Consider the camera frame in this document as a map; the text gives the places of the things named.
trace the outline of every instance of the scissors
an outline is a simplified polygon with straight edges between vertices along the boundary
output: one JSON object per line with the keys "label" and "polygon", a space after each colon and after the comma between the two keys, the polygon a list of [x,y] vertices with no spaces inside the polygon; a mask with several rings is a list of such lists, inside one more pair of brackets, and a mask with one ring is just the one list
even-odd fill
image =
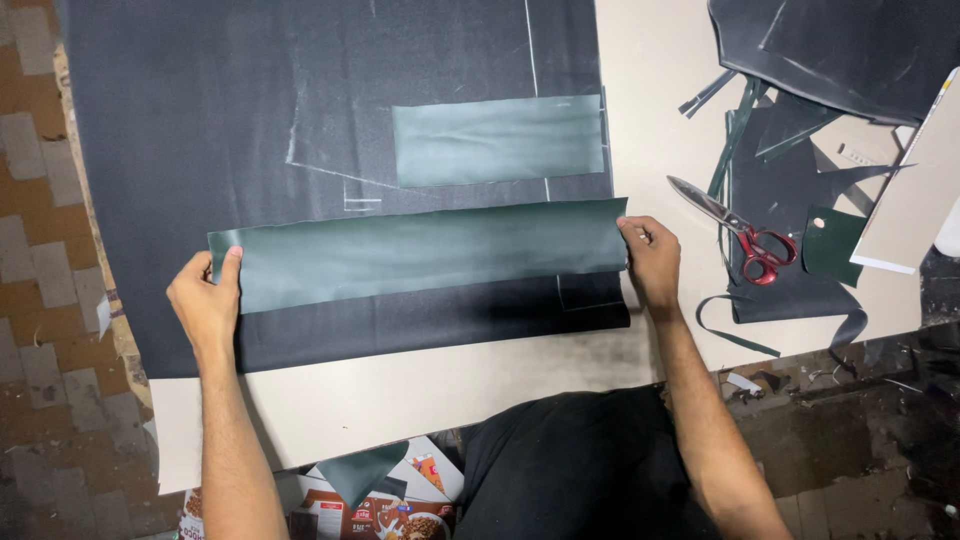
{"label": "scissors", "polygon": [[[677,190],[693,206],[702,210],[706,215],[717,220],[720,225],[730,229],[736,238],[740,241],[740,247],[743,248],[747,260],[743,263],[740,273],[748,282],[754,285],[768,285],[777,279],[777,267],[792,264],[797,260],[797,244],[793,238],[789,238],[773,231],[754,230],[754,227],[747,223],[742,217],[731,212],[730,209],[716,202],[712,197],[701,191],[699,188],[689,182],[679,178],[668,176],[666,179],[670,185]],[[764,249],[757,243],[757,238],[762,234],[773,236],[786,248],[786,259],[779,258],[769,250]],[[759,264],[763,273],[759,277],[753,278],[747,272],[751,264]]]}

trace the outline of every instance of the scissors blade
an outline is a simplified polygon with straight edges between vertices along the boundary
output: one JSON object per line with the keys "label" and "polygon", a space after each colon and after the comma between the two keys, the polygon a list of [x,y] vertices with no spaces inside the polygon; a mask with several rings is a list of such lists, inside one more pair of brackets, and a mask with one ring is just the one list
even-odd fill
{"label": "scissors blade", "polygon": [[677,190],[677,193],[680,193],[690,204],[702,210],[706,215],[720,222],[720,225],[723,225],[734,233],[743,233],[750,227],[750,224],[742,217],[713,200],[712,197],[701,191],[697,186],[674,176],[667,176],[666,179],[670,182],[670,185]]}

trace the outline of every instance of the hand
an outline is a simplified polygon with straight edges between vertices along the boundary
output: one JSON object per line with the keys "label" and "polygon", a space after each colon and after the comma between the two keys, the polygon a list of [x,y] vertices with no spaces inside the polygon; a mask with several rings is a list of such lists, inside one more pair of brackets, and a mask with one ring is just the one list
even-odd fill
{"label": "hand", "polygon": [[680,312],[680,242],[650,217],[620,217],[616,226],[630,248],[630,277],[654,321]]}
{"label": "hand", "polygon": [[210,282],[210,252],[201,251],[186,263],[167,287],[167,298],[193,345],[201,369],[208,358],[233,358],[242,256],[240,246],[227,251],[220,283],[215,285]]}

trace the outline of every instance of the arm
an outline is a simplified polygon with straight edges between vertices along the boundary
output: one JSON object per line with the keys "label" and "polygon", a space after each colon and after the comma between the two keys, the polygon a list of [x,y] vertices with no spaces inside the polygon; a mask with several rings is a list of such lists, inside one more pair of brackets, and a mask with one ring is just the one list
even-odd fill
{"label": "arm", "polygon": [[200,252],[167,288],[200,370],[204,401],[204,531],[220,538],[288,538],[274,477],[240,394],[233,330],[240,258],[230,248],[220,284],[209,282],[210,252]]}
{"label": "arm", "polygon": [[677,237],[652,217],[620,218],[617,226],[630,247],[631,277],[657,331],[680,454],[700,505],[726,538],[789,539],[680,311]]}

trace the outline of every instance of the black t-shirt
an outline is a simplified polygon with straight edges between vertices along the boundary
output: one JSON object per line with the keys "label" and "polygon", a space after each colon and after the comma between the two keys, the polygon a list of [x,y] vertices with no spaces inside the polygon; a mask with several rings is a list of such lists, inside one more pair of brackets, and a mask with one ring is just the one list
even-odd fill
{"label": "black t-shirt", "polygon": [[655,388],[544,398],[462,435],[455,540],[720,538],[693,499]]}

